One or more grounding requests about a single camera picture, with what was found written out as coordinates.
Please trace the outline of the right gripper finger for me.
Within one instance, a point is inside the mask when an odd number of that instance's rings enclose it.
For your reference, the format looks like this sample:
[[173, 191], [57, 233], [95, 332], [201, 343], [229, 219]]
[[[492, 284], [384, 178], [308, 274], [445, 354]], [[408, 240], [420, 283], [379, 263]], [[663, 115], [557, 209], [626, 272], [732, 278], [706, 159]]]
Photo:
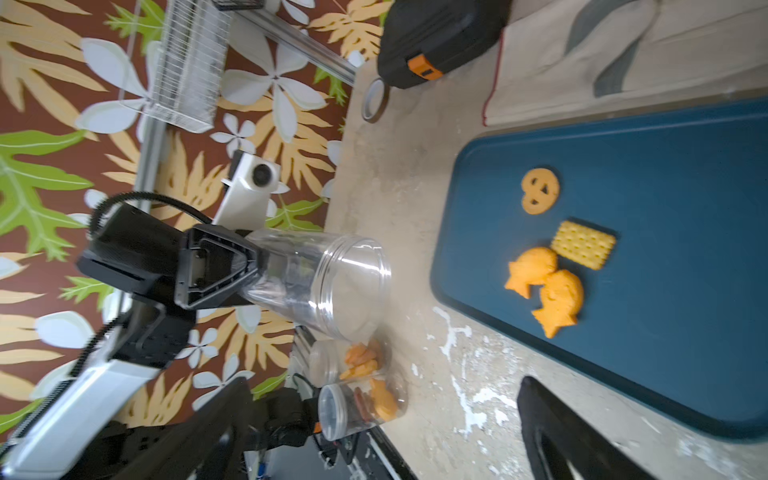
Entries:
[[535, 479], [652, 477], [534, 377], [522, 379], [517, 407]]

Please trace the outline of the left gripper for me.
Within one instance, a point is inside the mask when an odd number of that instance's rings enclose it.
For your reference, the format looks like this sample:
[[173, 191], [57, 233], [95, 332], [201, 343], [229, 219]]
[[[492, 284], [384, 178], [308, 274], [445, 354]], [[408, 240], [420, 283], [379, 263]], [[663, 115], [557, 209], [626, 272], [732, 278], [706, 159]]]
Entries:
[[182, 235], [123, 204], [76, 267], [117, 290], [151, 300], [174, 298], [181, 308], [203, 310], [248, 305], [246, 288], [264, 276], [264, 250], [218, 225], [198, 224]]

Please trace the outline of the clear jar with cookies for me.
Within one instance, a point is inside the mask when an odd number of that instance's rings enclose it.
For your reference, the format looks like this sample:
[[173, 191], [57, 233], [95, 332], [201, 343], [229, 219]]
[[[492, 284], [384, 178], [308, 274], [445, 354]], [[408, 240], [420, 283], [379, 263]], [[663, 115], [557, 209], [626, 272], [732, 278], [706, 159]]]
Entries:
[[264, 273], [242, 295], [295, 324], [366, 343], [385, 316], [391, 268], [370, 238], [261, 229], [246, 240], [267, 254]]

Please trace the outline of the clear jar brown cookies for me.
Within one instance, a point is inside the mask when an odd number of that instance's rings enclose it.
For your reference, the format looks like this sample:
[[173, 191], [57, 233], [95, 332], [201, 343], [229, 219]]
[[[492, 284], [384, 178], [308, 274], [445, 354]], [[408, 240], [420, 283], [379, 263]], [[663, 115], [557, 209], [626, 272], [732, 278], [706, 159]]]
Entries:
[[337, 441], [402, 417], [408, 406], [402, 374], [391, 371], [328, 384], [318, 396], [318, 420], [326, 440]]

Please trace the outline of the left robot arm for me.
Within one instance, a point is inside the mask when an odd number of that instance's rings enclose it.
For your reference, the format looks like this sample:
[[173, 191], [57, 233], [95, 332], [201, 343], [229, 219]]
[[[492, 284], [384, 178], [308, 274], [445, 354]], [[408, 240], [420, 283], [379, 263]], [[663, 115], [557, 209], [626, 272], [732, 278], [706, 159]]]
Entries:
[[[140, 199], [197, 220], [181, 232]], [[69, 374], [2, 446], [5, 479], [235, 479], [247, 438], [242, 380], [164, 433], [108, 431], [117, 412], [186, 346], [203, 308], [228, 305], [242, 235], [262, 227], [265, 194], [228, 193], [214, 217], [156, 193], [123, 193], [93, 210], [79, 268], [129, 293], [130, 309], [95, 334]]]

